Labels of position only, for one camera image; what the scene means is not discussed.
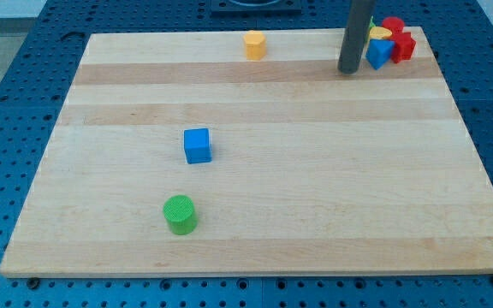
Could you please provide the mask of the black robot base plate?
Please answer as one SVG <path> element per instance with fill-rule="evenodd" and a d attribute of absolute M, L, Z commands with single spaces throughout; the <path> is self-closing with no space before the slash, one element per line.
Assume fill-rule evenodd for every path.
<path fill-rule="evenodd" d="M 292 13 L 302 11 L 301 0 L 209 0 L 212 15 Z"/>

